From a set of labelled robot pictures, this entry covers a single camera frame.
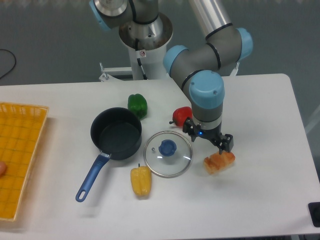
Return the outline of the fingertip at left edge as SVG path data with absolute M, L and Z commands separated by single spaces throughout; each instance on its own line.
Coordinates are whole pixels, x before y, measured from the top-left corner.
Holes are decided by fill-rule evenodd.
M 3 176 L 7 170 L 7 164 L 4 161 L 0 161 L 0 176 Z

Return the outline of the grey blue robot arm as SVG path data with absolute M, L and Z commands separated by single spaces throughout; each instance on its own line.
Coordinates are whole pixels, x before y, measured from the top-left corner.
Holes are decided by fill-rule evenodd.
M 89 2 L 103 30 L 118 28 L 133 79 L 172 78 L 191 103 L 192 116 L 183 122 L 183 132 L 192 140 L 210 141 L 220 152 L 230 152 L 233 136 L 221 132 L 225 88 L 218 70 L 249 56 L 253 40 L 246 29 L 233 26 L 222 1 L 192 0 L 189 4 L 205 37 L 205 44 L 196 50 L 167 47 L 173 26 L 156 0 Z

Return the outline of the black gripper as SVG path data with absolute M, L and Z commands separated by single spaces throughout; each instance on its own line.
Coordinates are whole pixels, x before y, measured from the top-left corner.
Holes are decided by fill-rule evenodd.
M 191 118 L 187 118 L 182 126 L 182 131 L 188 134 L 191 141 L 194 142 L 196 138 L 208 140 L 218 148 L 218 153 L 221 155 L 223 152 L 230 153 L 234 146 L 233 135 L 221 132 L 221 123 L 214 128 L 207 128 L 199 123 L 196 124 Z

